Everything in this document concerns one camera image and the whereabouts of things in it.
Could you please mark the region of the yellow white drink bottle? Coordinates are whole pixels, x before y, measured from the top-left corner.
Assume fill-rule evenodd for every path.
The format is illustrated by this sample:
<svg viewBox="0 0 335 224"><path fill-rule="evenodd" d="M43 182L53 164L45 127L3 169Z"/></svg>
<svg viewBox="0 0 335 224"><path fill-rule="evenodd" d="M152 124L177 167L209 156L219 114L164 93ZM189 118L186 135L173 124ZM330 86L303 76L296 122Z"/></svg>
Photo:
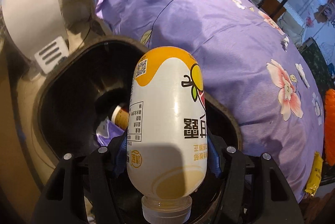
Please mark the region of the yellow white drink bottle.
<svg viewBox="0 0 335 224"><path fill-rule="evenodd" d="M185 223L207 171L204 85L187 51L149 50L133 74L127 172L149 223Z"/></svg>

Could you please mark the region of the small foil wrapper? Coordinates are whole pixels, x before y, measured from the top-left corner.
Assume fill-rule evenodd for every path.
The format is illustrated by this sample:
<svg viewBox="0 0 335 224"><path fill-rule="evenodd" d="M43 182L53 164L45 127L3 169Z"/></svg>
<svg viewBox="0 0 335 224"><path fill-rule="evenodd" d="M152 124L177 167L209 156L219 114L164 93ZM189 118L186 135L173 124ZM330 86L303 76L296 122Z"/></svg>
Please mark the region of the small foil wrapper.
<svg viewBox="0 0 335 224"><path fill-rule="evenodd" d="M285 52L287 52L287 48L288 48L289 43L290 43L290 39L289 39L288 36L285 36L284 38L282 38L281 46L282 46L282 48Z"/></svg>

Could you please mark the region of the red paper coffee cup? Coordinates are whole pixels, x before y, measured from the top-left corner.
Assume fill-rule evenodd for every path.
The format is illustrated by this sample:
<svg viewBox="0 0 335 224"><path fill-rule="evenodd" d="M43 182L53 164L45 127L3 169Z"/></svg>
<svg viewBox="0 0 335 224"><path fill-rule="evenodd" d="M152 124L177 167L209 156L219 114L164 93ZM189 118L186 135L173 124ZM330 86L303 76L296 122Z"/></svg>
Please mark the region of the red paper coffee cup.
<svg viewBox="0 0 335 224"><path fill-rule="evenodd" d="M125 130L128 127L129 113L124 108L117 105L112 111L110 120L116 126Z"/></svg>

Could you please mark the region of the white tissue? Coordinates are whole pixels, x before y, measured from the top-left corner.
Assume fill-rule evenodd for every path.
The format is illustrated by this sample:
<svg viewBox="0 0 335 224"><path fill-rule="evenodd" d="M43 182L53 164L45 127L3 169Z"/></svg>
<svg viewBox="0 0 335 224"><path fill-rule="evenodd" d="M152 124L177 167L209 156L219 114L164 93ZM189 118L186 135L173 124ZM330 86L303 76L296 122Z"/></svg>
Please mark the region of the white tissue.
<svg viewBox="0 0 335 224"><path fill-rule="evenodd" d="M305 84L305 86L306 86L307 88L309 88L309 87L310 87L310 84L309 84L309 82L308 82L307 79L306 79L305 72L304 72L304 70L303 70L302 65L301 65L300 63L296 63L296 64L295 64L295 67L296 67L296 69L297 69L297 71L298 71L298 73L299 73L299 75L300 75L300 78L302 79L303 83Z"/></svg>

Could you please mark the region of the orange foam fruit net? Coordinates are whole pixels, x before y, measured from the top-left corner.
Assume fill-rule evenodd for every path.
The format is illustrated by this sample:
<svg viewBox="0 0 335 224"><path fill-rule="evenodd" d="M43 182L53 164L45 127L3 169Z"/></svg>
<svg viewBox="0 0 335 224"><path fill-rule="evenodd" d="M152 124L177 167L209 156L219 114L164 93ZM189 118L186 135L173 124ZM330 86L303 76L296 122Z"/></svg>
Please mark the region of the orange foam fruit net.
<svg viewBox="0 0 335 224"><path fill-rule="evenodd" d="M325 95L325 125L324 125L324 139L325 139L325 156L326 161L330 166L334 166L335 161L335 145L334 145L334 89L329 89Z"/></svg>

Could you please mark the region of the dark round trash bin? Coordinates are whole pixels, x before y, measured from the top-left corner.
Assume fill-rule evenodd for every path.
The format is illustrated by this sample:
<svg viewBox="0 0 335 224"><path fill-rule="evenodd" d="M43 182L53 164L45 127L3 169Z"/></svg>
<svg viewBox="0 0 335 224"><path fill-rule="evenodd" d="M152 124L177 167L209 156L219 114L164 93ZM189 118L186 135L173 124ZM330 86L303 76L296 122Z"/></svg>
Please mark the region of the dark round trash bin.
<svg viewBox="0 0 335 224"><path fill-rule="evenodd" d="M86 223L89 200L97 223L144 223L141 193L127 171L116 176L120 137L104 153L96 129L117 105L128 108L135 65L146 52L120 36L93 41L60 64L38 95L33 125L59 163L33 213L33 223ZM206 173L192 194L190 223L241 223L242 177L228 146L241 148L241 132L229 110L205 94L207 126L215 137L224 173Z"/></svg>

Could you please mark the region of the purple floral bed cover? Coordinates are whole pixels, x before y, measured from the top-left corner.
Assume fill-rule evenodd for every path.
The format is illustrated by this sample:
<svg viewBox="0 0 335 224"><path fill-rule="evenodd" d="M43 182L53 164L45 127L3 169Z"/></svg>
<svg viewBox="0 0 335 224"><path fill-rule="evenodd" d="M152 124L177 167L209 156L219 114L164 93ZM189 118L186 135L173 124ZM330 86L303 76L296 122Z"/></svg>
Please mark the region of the purple floral bed cover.
<svg viewBox="0 0 335 224"><path fill-rule="evenodd" d="M324 112L304 58L267 14L251 0L94 0L94 10L114 34L188 51L205 91L238 121L243 152L270 153L303 199L314 153L323 149Z"/></svg>

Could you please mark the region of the yellow snack packet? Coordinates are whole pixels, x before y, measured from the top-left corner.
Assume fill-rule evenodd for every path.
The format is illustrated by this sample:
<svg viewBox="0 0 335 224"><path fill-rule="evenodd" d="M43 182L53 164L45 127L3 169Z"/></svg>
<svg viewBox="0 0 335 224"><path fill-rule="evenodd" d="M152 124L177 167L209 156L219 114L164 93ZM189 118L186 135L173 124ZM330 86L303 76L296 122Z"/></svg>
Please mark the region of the yellow snack packet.
<svg viewBox="0 0 335 224"><path fill-rule="evenodd" d="M314 153L312 169L305 187L305 193L309 196L314 196L321 183L323 159L319 152Z"/></svg>

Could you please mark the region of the green floral covered counter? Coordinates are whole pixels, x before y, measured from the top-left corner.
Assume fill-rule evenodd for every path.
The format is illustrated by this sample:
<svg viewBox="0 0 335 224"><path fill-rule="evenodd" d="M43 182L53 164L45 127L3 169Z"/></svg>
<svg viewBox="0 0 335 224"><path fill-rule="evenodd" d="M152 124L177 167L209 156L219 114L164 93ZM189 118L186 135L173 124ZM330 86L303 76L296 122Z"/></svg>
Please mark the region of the green floral covered counter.
<svg viewBox="0 0 335 224"><path fill-rule="evenodd" d="M299 52L312 72L319 93L324 97L326 91L334 89L334 84L320 48L316 41L310 37L303 43Z"/></svg>

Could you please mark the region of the white wicker swing sofa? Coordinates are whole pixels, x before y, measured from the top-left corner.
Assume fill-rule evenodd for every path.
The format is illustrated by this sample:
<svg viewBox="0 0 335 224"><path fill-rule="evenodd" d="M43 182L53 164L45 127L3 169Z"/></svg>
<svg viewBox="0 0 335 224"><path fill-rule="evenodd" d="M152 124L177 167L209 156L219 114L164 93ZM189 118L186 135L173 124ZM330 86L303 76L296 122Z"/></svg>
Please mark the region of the white wicker swing sofa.
<svg viewBox="0 0 335 224"><path fill-rule="evenodd" d="M303 22L295 0L252 0L261 10L267 13L278 26L289 35L293 43L301 46L305 40L307 26Z"/></svg>

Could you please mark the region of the orange brown cushion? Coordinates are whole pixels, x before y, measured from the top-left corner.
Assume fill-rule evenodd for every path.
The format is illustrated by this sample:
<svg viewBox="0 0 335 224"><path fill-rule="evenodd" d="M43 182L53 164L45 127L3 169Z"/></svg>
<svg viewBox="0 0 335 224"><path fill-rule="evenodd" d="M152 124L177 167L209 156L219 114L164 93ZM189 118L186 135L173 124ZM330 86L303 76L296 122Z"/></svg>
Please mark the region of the orange brown cushion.
<svg viewBox="0 0 335 224"><path fill-rule="evenodd" d="M275 22L286 12L285 7L281 7L279 10L277 8L281 2L277 0L262 0L261 10L268 14Z"/></svg>

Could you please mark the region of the white beauty machine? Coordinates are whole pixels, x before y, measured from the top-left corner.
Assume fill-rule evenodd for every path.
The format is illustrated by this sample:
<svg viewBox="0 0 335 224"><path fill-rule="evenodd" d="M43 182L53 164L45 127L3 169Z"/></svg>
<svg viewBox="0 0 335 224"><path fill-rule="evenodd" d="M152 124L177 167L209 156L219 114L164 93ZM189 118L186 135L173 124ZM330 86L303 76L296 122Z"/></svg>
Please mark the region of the white beauty machine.
<svg viewBox="0 0 335 224"><path fill-rule="evenodd" d="M43 73L50 73L69 56L58 0L1 0L1 9L12 42Z"/></svg>

